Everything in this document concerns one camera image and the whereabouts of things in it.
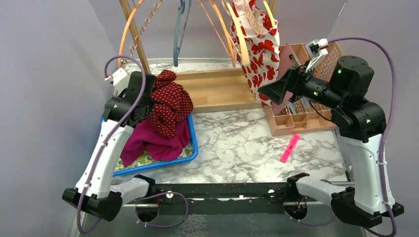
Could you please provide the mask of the orange wavy hanger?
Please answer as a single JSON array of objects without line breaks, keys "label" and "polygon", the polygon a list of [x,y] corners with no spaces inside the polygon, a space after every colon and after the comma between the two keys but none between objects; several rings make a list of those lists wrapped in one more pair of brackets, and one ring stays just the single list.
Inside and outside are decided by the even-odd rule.
[{"label": "orange wavy hanger", "polygon": [[119,2],[126,20],[126,24],[121,37],[119,54],[123,54],[127,36],[128,34],[130,34],[133,41],[133,44],[129,47],[130,57],[132,57],[133,54],[136,52],[145,72],[150,73],[151,70],[141,40],[143,38],[144,32],[147,30],[148,25],[151,22],[151,19],[156,14],[156,11],[160,8],[164,1],[158,0],[154,3],[153,7],[148,13],[148,16],[144,19],[143,25],[141,25],[140,27],[137,27],[134,18],[138,9],[144,3],[144,0],[139,0],[137,3],[132,1],[133,8],[131,8],[130,3],[127,0],[120,0]]}]

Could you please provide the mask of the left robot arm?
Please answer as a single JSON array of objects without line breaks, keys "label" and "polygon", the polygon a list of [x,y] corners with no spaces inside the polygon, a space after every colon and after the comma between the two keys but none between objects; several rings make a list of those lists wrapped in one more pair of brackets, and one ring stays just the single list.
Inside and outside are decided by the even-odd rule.
[{"label": "left robot arm", "polygon": [[139,198],[148,203],[155,198],[155,181],[136,175],[113,185],[113,175],[123,148],[137,124],[150,114],[156,76],[135,71],[128,87],[105,104],[99,139],[89,164],[74,188],[64,190],[62,199],[82,212],[112,221],[121,207]]}]

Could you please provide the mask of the red poppy print skirt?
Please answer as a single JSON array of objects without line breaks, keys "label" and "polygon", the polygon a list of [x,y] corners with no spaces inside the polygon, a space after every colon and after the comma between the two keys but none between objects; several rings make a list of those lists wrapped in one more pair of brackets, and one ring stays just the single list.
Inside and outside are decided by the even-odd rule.
[{"label": "red poppy print skirt", "polygon": [[[240,55],[236,54],[236,59],[241,65],[255,99],[263,105],[271,106],[273,102],[258,93],[257,90],[261,86],[274,82],[278,76],[280,64],[278,21],[275,20],[276,26],[272,27],[266,11],[257,7],[254,0],[234,0],[232,7],[241,23],[250,64],[246,67],[242,66]],[[238,37],[233,22],[229,34],[232,43],[236,46]]]}]

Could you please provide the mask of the lemon print skirt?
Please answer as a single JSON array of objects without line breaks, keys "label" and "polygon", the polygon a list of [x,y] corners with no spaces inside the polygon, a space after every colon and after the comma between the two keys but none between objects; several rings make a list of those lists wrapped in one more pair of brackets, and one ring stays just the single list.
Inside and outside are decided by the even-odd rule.
[{"label": "lemon print skirt", "polygon": [[[182,153],[179,155],[179,157],[177,159],[181,159],[181,158],[187,158],[190,157],[193,154],[193,146],[189,143],[185,148],[183,148]],[[135,167],[139,167],[139,166],[144,166],[144,165],[149,165],[149,164],[154,164],[154,163],[159,163],[159,162],[167,162],[164,160],[154,160],[150,154],[148,153],[147,150],[144,151],[144,153],[139,156],[131,165],[129,166],[124,166],[123,165],[123,161],[121,159],[118,160],[117,166],[115,168],[115,171],[121,171],[121,170],[126,170],[126,169],[130,169],[130,168],[135,168]]]}]

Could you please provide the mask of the magenta pleated skirt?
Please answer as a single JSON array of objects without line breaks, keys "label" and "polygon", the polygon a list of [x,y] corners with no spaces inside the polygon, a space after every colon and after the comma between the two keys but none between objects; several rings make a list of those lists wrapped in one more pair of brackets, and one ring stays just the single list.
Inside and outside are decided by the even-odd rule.
[{"label": "magenta pleated skirt", "polygon": [[188,121],[185,119],[175,124],[175,137],[165,138],[145,120],[137,125],[128,138],[120,155],[123,166],[134,163],[144,152],[148,152],[152,159],[171,161],[178,158],[191,138]]}]

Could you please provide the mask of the yellow wavy hanger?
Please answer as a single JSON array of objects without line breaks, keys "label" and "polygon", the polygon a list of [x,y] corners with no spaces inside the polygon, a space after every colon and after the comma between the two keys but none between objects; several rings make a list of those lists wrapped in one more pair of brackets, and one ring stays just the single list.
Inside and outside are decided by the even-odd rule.
[{"label": "yellow wavy hanger", "polygon": [[272,27],[275,27],[277,22],[275,21],[274,14],[276,12],[278,0],[263,0],[263,4],[266,9],[266,14],[271,21]]}]

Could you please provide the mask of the cream plastic hanger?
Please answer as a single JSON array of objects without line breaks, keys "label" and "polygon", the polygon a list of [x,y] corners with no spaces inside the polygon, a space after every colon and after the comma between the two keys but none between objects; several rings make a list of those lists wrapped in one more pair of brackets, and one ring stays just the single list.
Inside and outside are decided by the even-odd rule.
[{"label": "cream plastic hanger", "polygon": [[240,55],[240,57],[241,57],[241,65],[246,67],[250,64],[250,57],[249,57],[249,54],[248,54],[246,39],[244,37],[243,31],[242,31],[242,28],[241,28],[240,20],[239,20],[238,16],[235,14],[235,12],[233,10],[233,7],[229,3],[229,1],[222,0],[221,2],[223,4],[223,6],[225,6],[225,8],[227,9],[227,12],[229,12],[230,15],[231,15],[232,22],[234,23],[234,26],[236,28],[236,35],[238,37],[238,42],[236,43],[235,47],[238,46],[239,48],[236,48],[236,53],[237,53],[237,55]]}]

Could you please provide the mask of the grey-blue hanger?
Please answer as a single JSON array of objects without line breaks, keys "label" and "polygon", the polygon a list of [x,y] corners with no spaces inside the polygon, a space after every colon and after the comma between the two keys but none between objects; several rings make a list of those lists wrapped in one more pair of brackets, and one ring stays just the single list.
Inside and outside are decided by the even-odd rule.
[{"label": "grey-blue hanger", "polygon": [[[178,67],[179,54],[181,51],[183,39],[186,32],[191,5],[192,5],[192,0],[180,0],[180,6],[178,7],[178,14],[177,14],[177,19],[176,19],[174,41],[173,41],[173,65],[175,67]],[[183,15],[185,15],[185,19],[183,22],[183,27],[181,27],[181,20],[182,20]]]}]

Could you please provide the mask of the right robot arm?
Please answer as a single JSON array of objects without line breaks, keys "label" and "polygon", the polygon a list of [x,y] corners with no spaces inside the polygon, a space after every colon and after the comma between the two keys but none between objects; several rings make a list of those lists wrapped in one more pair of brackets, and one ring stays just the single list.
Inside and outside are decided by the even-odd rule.
[{"label": "right robot arm", "polygon": [[287,179],[285,194],[292,201],[303,196],[313,198],[331,207],[340,221],[364,228],[404,212],[392,198],[389,185],[382,182],[386,176],[380,147],[386,129],[385,113],[365,98],[373,76],[367,61],[345,55],[338,59],[329,81],[308,73],[305,66],[291,66],[281,79],[258,90],[276,104],[291,92],[291,101],[305,97],[330,108],[331,121],[349,150],[354,186],[339,187],[301,173]]}]

